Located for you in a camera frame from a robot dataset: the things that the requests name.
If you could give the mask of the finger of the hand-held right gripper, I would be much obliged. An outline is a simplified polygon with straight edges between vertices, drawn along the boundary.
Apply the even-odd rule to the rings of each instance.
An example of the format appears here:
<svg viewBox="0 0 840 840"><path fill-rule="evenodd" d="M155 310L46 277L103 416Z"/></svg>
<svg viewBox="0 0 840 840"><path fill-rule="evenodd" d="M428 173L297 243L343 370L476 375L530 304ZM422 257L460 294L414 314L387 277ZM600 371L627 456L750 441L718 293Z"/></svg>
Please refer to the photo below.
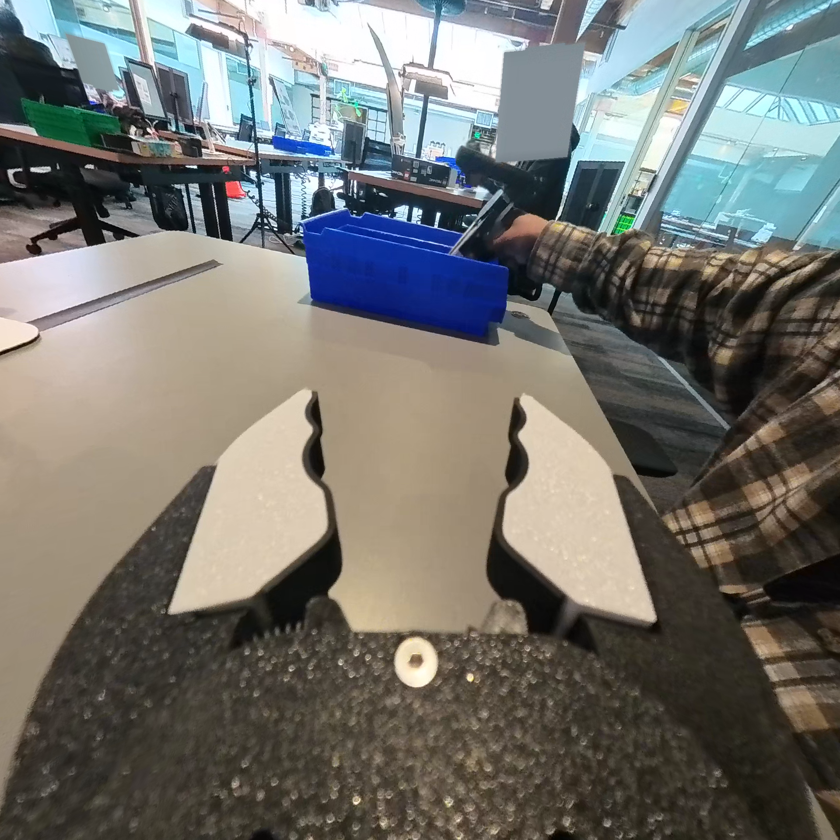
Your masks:
<svg viewBox="0 0 840 840"><path fill-rule="evenodd" d="M495 239L509 226L509 196L504 189L491 195L474 222L449 250L450 256L492 258Z"/></svg>

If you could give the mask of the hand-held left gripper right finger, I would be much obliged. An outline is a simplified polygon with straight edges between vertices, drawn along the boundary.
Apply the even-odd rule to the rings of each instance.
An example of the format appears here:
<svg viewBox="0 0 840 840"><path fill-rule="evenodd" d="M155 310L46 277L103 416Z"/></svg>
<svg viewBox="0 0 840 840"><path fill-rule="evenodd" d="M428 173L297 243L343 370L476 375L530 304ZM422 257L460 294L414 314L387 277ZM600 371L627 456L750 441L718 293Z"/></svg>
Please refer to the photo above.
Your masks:
<svg viewBox="0 0 840 840"><path fill-rule="evenodd" d="M506 486L487 577L532 634L566 636L583 618L650 629L658 620L614 474L596 449L528 394L508 430Z"/></svg>

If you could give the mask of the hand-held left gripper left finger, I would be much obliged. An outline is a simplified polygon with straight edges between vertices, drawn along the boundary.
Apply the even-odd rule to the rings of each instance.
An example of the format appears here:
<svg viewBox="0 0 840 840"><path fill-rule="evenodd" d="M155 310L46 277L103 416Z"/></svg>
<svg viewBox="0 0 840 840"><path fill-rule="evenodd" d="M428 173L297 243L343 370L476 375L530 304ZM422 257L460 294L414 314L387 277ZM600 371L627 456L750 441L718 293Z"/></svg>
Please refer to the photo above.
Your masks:
<svg viewBox="0 0 840 840"><path fill-rule="evenodd" d="M169 614L244 610L260 627L303 621L342 554L323 481L319 396L299 390L217 460Z"/></svg>

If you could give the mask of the blue plastic storage bin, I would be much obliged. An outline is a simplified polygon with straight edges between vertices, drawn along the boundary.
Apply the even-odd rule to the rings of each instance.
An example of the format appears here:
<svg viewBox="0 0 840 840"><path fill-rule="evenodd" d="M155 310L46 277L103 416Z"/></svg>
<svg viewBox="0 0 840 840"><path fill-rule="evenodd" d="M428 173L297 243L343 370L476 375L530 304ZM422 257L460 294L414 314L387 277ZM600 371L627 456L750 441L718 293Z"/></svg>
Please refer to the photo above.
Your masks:
<svg viewBox="0 0 840 840"><path fill-rule="evenodd" d="M508 269L453 254L456 232L341 209L301 223L310 298L482 338L508 308Z"/></svg>

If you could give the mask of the person's right hand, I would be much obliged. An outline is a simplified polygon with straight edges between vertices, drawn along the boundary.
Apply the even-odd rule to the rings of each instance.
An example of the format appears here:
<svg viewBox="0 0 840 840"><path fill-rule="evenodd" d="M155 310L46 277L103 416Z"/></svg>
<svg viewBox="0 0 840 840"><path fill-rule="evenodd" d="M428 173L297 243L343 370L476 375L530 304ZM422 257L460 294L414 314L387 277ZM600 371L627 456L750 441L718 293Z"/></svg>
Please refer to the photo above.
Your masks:
<svg viewBox="0 0 840 840"><path fill-rule="evenodd" d="M501 264L526 266L531 252L550 222L537 215L516 216L510 225L490 242L492 253Z"/></svg>

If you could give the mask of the black equipment box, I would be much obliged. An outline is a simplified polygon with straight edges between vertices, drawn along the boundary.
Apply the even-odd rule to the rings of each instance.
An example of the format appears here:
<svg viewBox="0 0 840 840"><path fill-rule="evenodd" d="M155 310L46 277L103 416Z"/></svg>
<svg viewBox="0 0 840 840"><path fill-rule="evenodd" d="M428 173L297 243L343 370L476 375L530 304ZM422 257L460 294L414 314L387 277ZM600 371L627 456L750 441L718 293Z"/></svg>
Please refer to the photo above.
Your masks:
<svg viewBox="0 0 840 840"><path fill-rule="evenodd" d="M450 165L448 159L428 161L404 154L393 154L391 165L392 178L439 188L455 188L458 183L459 169Z"/></svg>

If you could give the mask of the wooden office desk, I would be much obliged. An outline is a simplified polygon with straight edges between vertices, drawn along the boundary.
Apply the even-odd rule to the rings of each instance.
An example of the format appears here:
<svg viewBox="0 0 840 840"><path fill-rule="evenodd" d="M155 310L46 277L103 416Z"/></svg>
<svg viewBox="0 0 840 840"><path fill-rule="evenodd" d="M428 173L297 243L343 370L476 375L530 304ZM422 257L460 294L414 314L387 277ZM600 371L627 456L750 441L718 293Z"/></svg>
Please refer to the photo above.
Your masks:
<svg viewBox="0 0 840 840"><path fill-rule="evenodd" d="M142 156L43 138L22 125L3 124L1 139L2 146L35 152L58 166L87 246L103 245L107 228L84 183L81 170L86 165L107 165L136 186L197 185L206 236L231 241L234 237L224 184L240 181L244 169L254 163L248 156L225 154Z"/></svg>
<svg viewBox="0 0 840 840"><path fill-rule="evenodd" d="M339 197L352 214L394 217L400 207L416 209L420 224L460 230L464 219L477 214L489 199L483 188L468 190L407 182L385 171L349 170Z"/></svg>

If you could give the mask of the black metal cabinet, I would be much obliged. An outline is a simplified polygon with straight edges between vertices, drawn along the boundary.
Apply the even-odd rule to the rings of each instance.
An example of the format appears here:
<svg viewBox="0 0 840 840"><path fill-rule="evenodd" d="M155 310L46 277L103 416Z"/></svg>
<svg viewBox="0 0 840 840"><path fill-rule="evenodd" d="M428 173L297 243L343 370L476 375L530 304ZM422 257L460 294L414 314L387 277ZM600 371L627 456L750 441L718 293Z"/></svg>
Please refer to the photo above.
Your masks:
<svg viewBox="0 0 840 840"><path fill-rule="evenodd" d="M624 167L623 161L580 161L574 169L559 220L598 230Z"/></svg>

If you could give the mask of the studio light panel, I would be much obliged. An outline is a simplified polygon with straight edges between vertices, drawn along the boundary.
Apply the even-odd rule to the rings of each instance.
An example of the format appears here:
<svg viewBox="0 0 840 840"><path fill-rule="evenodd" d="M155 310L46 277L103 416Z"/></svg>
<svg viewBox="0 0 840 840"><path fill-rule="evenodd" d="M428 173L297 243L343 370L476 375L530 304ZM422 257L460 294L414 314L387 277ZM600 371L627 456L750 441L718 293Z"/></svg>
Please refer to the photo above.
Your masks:
<svg viewBox="0 0 840 840"><path fill-rule="evenodd" d="M402 92L406 95L449 100L455 94L454 81L446 70L429 68L416 62L400 69Z"/></svg>

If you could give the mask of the curved grey banner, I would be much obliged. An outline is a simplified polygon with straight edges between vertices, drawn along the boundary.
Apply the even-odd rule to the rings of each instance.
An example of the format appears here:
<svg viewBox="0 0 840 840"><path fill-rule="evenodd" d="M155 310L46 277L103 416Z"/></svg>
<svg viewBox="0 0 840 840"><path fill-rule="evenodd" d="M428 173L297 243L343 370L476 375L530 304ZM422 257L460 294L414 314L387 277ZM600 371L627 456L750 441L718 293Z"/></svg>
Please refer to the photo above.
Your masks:
<svg viewBox="0 0 840 840"><path fill-rule="evenodd" d="M391 145L394 154L403 154L405 149L405 130L404 130L404 114L403 114L403 92L400 84L397 82L396 74L388 59L385 48L379 36L375 33L372 26L369 26L369 31L374 41L382 66L385 71L385 96L388 114L388 123L391 132Z"/></svg>

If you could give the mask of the low blue tray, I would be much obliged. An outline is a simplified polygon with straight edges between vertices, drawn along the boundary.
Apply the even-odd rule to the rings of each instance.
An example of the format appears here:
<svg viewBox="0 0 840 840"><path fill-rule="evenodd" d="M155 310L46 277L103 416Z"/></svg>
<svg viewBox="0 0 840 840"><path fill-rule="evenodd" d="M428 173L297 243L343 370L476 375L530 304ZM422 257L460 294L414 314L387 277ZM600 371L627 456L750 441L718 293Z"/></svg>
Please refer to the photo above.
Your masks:
<svg viewBox="0 0 840 840"><path fill-rule="evenodd" d="M280 136L278 134L275 134L272 137L272 147L275 151L283 154L316 156L322 158L333 156L333 148L328 144L311 142L309 140L298 140L287 136Z"/></svg>

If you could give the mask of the operator arm plaid sleeve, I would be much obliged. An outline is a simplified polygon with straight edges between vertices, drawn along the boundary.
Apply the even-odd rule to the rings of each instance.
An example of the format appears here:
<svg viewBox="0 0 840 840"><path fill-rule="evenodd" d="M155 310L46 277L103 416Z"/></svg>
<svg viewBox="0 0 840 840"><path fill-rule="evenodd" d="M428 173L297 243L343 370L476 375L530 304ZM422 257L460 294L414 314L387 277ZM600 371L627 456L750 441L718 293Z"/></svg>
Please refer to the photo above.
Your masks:
<svg viewBox="0 0 840 840"><path fill-rule="evenodd" d="M751 405L665 525L741 614L838 824L838 344Z"/></svg>

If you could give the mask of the black desktop monitor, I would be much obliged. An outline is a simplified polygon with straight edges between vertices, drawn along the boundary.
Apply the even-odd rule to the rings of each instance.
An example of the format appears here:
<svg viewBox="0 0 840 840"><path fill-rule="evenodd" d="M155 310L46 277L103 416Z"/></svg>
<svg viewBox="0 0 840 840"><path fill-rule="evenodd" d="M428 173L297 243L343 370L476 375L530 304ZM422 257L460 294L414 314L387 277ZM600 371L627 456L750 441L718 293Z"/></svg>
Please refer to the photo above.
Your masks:
<svg viewBox="0 0 840 840"><path fill-rule="evenodd" d="M167 117L193 130L194 113L188 76L178 69L160 64L156 64L155 68Z"/></svg>
<svg viewBox="0 0 840 840"><path fill-rule="evenodd" d="M139 103L138 107L145 118L153 123L169 123L161 86L152 65L128 57L126 67L131 84Z"/></svg>

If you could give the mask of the black office chair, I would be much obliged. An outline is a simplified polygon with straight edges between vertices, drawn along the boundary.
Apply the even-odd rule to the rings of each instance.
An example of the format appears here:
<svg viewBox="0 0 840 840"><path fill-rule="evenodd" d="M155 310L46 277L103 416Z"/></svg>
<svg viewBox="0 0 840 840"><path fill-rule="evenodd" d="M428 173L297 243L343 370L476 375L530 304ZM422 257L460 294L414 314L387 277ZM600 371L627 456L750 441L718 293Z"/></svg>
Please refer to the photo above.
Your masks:
<svg viewBox="0 0 840 840"><path fill-rule="evenodd" d="M135 238L138 235L118 225L107 221L110 216L108 201L120 203L127 210L131 210L135 196L128 183L110 171L93 167L82 167L80 170L85 194L91 199L93 210L101 223L102 235L120 241ZM56 167L38 169L17 168L5 172L9 196L14 195L30 208L45 211L50 207L58 211L62 207L70 208L72 201L63 181L61 173ZM42 244L55 243L62 236L78 235L78 243L88 245L87 237L81 232L81 221L74 213L71 217L50 217L46 229L36 233L26 243L25 248L30 256L43 253Z"/></svg>

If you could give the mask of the green plastic crate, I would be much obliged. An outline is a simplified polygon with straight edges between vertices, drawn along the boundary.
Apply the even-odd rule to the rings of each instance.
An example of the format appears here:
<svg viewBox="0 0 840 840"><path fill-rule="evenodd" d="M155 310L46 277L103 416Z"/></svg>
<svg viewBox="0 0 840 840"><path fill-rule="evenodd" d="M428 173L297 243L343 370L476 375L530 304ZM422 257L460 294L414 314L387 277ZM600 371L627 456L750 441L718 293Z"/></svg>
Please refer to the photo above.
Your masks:
<svg viewBox="0 0 840 840"><path fill-rule="evenodd" d="M123 135L120 120L107 113L26 98L20 103L28 124L48 140L101 148L103 135Z"/></svg>

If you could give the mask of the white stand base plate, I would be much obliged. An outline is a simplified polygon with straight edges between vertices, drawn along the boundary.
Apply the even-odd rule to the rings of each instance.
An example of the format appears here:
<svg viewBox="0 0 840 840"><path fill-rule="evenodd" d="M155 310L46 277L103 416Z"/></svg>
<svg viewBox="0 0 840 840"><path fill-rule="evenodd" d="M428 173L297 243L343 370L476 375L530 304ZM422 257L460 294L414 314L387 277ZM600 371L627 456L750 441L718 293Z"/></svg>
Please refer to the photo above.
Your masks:
<svg viewBox="0 0 840 840"><path fill-rule="evenodd" d="M1 355L24 348L39 338L40 330L28 322L1 318Z"/></svg>

